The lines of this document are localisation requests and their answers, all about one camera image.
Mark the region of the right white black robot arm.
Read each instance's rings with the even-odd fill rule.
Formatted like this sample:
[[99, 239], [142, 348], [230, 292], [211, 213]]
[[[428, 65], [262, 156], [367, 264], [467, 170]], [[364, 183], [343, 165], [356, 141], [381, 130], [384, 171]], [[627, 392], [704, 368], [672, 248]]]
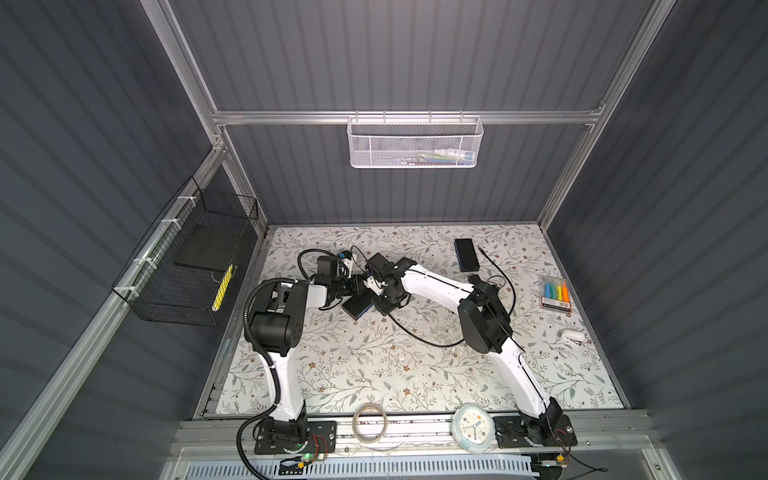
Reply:
[[392, 262], [376, 254], [365, 264], [376, 309], [388, 315], [412, 296], [424, 297], [455, 313], [462, 338], [474, 351], [496, 365], [513, 393], [525, 437], [535, 445], [568, 444], [566, 416], [558, 401], [546, 393], [514, 339], [508, 310], [499, 289], [473, 275], [469, 282], [451, 280], [403, 257]]

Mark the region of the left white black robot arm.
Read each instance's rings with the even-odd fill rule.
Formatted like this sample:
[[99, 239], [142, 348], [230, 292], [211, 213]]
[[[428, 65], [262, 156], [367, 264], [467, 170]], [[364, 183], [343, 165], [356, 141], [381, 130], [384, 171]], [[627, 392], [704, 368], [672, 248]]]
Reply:
[[249, 293], [242, 314], [244, 338], [269, 374], [272, 404], [257, 416], [256, 423], [265, 442], [291, 451], [305, 444], [309, 436], [295, 358], [306, 311], [330, 310], [365, 289], [361, 277], [352, 272], [351, 251], [315, 252], [319, 255], [315, 274], [262, 281]]

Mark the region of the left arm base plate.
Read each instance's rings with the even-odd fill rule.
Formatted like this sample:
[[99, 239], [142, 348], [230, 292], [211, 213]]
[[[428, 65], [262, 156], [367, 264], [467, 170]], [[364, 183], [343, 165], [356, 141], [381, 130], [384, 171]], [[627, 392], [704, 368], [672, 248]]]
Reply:
[[333, 453], [338, 423], [335, 421], [282, 422], [271, 418], [253, 433], [257, 455]]

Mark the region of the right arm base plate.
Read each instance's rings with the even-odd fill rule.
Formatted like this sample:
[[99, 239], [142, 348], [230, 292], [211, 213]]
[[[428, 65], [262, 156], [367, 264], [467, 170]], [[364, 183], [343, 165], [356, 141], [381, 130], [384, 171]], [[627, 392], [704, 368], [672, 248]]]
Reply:
[[541, 423], [521, 415], [493, 415], [495, 436], [500, 448], [575, 447], [576, 432], [570, 418], [562, 414], [556, 422]]

